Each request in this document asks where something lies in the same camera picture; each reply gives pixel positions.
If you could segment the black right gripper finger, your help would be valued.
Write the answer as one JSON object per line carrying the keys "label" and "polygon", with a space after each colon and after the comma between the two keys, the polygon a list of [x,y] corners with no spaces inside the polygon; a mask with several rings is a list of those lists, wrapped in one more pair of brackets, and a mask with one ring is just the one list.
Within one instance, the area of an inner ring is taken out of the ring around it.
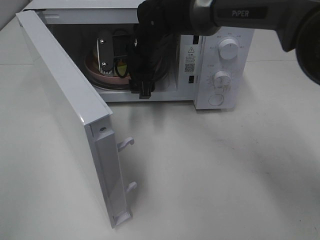
{"label": "black right gripper finger", "polygon": [[152,92],[155,90],[155,82],[130,79],[129,89],[132,94],[138,94],[140,100],[148,100],[151,98]]}

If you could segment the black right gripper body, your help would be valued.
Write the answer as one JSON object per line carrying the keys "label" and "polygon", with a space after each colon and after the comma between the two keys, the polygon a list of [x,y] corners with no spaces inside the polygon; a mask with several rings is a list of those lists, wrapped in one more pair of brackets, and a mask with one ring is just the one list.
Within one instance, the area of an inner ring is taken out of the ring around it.
{"label": "black right gripper body", "polygon": [[131,79],[157,82],[167,76],[171,52],[176,49],[174,34],[167,34],[159,39],[151,36],[138,39],[118,30],[112,38],[114,61],[126,62]]}

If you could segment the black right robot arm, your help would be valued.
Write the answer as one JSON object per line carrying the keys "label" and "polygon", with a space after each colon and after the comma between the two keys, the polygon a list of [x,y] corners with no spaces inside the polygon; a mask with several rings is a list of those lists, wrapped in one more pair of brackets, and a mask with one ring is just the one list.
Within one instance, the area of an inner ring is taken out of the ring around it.
{"label": "black right robot arm", "polygon": [[302,71],[320,81],[320,3],[317,0],[145,0],[127,44],[129,88],[149,99],[156,68],[173,35],[211,36],[222,27],[273,30]]}

